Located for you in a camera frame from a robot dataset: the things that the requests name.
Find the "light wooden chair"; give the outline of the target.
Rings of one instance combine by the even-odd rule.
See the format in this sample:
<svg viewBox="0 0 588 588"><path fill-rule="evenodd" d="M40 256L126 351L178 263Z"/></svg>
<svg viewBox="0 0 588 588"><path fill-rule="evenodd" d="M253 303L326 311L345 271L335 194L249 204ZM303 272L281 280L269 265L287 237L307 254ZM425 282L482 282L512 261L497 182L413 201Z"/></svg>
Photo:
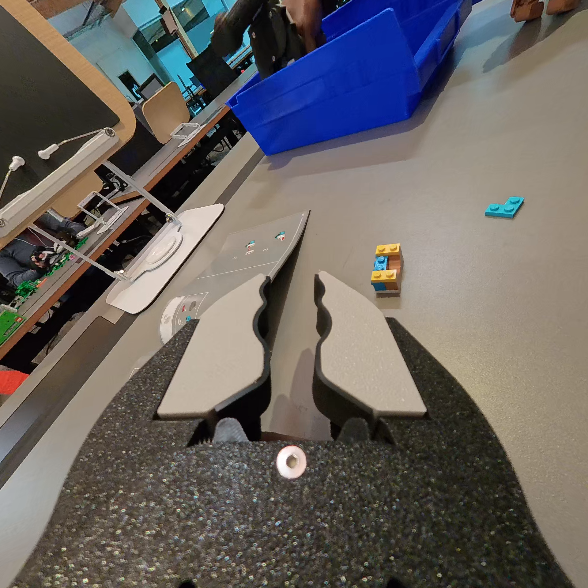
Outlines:
<svg viewBox="0 0 588 588"><path fill-rule="evenodd" d="M160 88L142 105L143 116L155 139L168 143L182 124L190 122L190 112L182 92L175 82Z"/></svg>

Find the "small clear acrylic stand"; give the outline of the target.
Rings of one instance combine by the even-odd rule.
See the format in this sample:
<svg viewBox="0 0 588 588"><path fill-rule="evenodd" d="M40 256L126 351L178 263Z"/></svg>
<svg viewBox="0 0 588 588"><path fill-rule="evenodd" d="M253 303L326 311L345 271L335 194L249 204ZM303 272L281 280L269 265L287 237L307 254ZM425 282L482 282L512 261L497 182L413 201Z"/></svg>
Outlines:
<svg viewBox="0 0 588 588"><path fill-rule="evenodd" d="M171 132L170 138L179 141L178 147L185 146L202 130L199 123L184 122Z"/></svg>

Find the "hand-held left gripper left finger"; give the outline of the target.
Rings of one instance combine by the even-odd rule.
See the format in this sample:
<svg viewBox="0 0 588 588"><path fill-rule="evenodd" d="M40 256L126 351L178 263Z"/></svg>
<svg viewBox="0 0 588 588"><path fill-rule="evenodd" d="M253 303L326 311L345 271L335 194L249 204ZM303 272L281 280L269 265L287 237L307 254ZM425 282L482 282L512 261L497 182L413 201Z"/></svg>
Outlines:
<svg viewBox="0 0 588 588"><path fill-rule="evenodd" d="M261 418L271 397L269 286L268 276L254 275L202 314L157 408L160 419Z"/></svg>

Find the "wood-edged grey desk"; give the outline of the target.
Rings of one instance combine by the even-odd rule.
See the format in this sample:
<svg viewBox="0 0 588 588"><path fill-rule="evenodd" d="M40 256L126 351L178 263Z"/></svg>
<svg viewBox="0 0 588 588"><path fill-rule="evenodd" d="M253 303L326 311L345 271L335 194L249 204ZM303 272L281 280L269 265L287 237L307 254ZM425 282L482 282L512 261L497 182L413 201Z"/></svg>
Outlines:
<svg viewBox="0 0 588 588"><path fill-rule="evenodd" d="M151 239L143 223L148 202L136 198L112 230L93 233L82 247L84 253L111 271L121 270ZM30 373L39 353L55 343L59 331L77 313L86 312L113 283L113 278L83 260L70 259L49 277L19 309L18 329L1 345L1 364Z"/></svg>
<svg viewBox="0 0 588 588"><path fill-rule="evenodd" d="M219 127L224 119L232 113L226 102L251 80L256 72L256 64L253 63L239 75L237 80L233 81L217 98L190 120L191 124L198 124L199 128L188 128L191 133L187 135L187 139L172 138L132 175L134 184L144 190L151 190L178 162L185 159L202 141L203 137Z"/></svg>

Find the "red plastic piece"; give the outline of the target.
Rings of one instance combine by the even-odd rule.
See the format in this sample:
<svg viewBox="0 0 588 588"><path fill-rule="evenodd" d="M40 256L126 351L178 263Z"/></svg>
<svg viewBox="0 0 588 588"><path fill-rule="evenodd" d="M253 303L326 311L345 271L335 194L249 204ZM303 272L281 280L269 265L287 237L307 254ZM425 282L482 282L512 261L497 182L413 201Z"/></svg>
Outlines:
<svg viewBox="0 0 588 588"><path fill-rule="evenodd" d="M29 377L28 374L21 371L5 370L0 372L1 377L1 395L9 396L13 394Z"/></svg>

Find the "small white stand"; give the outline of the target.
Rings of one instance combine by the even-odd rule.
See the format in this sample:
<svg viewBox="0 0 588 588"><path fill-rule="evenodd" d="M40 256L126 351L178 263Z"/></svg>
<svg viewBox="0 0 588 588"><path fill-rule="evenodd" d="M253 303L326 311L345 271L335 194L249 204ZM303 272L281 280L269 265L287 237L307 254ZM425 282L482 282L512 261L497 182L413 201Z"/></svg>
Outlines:
<svg viewBox="0 0 588 588"><path fill-rule="evenodd" d="M129 207L119 206L106 196L93 191L77 204L77 208L93 220L92 224L77 232L76 237L81 240L92 233L102 235L109 232Z"/></svg>

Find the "nougat brick-built model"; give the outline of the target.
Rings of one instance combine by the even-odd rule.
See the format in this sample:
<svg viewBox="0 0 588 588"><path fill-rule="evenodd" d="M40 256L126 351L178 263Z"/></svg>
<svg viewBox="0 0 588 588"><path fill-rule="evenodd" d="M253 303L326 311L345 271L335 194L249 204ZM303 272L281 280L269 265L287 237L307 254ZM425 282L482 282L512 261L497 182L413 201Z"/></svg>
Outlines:
<svg viewBox="0 0 588 588"><path fill-rule="evenodd" d="M538 19L543 14L544 1L513 1L511 4L511 19L515 22L526 22ZM546 14L548 16L568 13L579 7L580 1L548 1Z"/></svg>

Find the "black monitor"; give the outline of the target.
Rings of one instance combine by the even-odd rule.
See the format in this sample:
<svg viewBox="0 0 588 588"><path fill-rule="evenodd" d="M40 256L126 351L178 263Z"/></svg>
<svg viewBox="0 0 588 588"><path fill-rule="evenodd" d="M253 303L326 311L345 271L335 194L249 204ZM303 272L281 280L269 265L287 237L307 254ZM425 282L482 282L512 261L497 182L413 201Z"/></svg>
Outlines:
<svg viewBox="0 0 588 588"><path fill-rule="evenodd" d="M187 67L212 99L217 98L240 75L217 55L211 43L189 61Z"/></svg>

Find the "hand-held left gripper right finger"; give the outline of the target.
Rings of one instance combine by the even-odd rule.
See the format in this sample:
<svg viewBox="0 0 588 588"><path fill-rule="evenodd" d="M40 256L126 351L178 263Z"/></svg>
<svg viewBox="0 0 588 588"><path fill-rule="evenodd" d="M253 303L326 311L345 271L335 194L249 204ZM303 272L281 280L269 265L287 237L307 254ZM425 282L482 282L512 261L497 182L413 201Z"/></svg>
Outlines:
<svg viewBox="0 0 588 588"><path fill-rule="evenodd" d="M314 278L313 401L339 436L353 418L422 420L427 407L382 311L326 271Z"/></svg>

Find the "nougat arch brick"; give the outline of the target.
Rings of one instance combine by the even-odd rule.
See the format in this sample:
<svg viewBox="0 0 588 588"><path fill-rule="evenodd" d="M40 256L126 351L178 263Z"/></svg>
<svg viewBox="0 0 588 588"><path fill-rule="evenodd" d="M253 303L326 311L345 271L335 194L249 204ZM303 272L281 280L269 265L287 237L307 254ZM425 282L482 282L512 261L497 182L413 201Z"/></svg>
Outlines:
<svg viewBox="0 0 588 588"><path fill-rule="evenodd" d="M403 275L403 254L401 249L393 254L389 254L387 256L387 270L395 270L396 271L396 282L395 286L388 284L386 287L390 291L395 291L400 293L401 292L401 280Z"/></svg>

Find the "person's right hand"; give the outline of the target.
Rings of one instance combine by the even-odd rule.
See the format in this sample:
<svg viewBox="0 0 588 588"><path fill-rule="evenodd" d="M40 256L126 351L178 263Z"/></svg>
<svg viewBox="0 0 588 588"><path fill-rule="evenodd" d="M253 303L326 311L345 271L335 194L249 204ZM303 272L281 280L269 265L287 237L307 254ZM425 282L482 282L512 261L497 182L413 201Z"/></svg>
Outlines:
<svg viewBox="0 0 588 588"><path fill-rule="evenodd" d="M283 1L309 54L323 42L323 1Z"/></svg>

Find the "teal corner plate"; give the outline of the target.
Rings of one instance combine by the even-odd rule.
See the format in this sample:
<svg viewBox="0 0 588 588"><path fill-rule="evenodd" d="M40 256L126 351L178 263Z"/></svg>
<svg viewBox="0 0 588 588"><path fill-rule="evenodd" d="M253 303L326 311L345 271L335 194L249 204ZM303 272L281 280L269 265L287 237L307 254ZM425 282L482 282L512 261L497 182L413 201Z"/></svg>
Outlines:
<svg viewBox="0 0 588 588"><path fill-rule="evenodd" d="M524 197L513 196L504 203L492 203L485 212L485 217L513 219L525 202Z"/></svg>

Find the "black wood-framed panel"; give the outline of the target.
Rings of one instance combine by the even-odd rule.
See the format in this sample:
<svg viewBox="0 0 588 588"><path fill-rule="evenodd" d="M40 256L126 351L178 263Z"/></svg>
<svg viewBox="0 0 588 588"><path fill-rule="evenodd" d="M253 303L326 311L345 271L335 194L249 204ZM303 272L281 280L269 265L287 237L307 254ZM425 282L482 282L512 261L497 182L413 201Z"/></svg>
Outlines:
<svg viewBox="0 0 588 588"><path fill-rule="evenodd" d="M129 102L26 1L1 1L1 181L15 156L25 164L10 173L1 206L34 188L96 135L112 128L130 141L136 121ZM38 152L61 145L48 160Z"/></svg>

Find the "cluster of green toy bricks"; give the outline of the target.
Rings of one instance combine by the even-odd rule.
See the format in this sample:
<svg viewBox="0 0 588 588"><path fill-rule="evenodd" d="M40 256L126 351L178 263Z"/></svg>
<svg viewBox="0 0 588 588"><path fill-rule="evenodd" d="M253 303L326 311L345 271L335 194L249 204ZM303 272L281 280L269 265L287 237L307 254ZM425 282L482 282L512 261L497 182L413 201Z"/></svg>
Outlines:
<svg viewBox="0 0 588 588"><path fill-rule="evenodd" d="M71 252L63 250L53 257L50 269L39 279L24 281L16 289L15 295L9 304L1 304L1 344L4 344L28 319L25 309L36 302L37 294L45 289L45 285L51 276L61 273L67 267L69 261L76 264L82 260Z"/></svg>

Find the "blue plastic bin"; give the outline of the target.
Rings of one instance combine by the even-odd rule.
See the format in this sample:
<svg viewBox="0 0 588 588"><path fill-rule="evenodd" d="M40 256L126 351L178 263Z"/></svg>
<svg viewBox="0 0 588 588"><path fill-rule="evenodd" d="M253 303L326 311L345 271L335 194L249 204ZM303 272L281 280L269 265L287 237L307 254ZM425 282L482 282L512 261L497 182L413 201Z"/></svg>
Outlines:
<svg viewBox="0 0 588 588"><path fill-rule="evenodd" d="M227 106L265 155L410 118L471 13L471 1L348 1L326 44Z"/></svg>

